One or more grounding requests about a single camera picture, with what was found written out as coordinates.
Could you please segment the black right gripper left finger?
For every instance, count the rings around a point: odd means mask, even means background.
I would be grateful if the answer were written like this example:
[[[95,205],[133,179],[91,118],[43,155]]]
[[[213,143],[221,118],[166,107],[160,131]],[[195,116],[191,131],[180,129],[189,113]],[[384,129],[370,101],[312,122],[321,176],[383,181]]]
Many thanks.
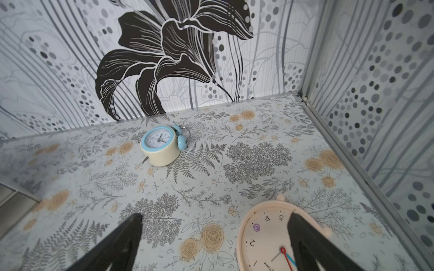
[[[138,252],[142,219],[134,213],[80,260],[70,271],[131,271]]]

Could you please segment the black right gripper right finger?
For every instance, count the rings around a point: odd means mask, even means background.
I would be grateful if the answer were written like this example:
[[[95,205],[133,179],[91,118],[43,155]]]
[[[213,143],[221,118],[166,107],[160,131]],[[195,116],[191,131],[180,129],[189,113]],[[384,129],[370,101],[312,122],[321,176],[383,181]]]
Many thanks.
[[[287,230],[299,271],[362,271],[301,215],[291,214]]]

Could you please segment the large pink round clock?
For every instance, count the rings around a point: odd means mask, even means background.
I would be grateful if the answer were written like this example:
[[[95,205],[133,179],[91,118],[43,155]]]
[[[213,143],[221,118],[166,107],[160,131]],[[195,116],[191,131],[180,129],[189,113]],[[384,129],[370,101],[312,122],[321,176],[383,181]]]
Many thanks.
[[[287,225],[296,213],[326,238],[329,227],[321,227],[309,214],[279,194],[274,201],[254,206],[244,217],[237,237],[237,262],[241,271],[297,271]]]

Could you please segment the small blue cream alarm clock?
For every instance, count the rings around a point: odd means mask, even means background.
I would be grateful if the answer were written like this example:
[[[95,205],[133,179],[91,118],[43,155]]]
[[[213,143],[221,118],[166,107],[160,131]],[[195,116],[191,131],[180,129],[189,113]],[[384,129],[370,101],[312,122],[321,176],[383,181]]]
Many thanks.
[[[187,147],[186,127],[163,125],[146,132],[140,141],[142,152],[152,166],[164,167],[174,162]]]

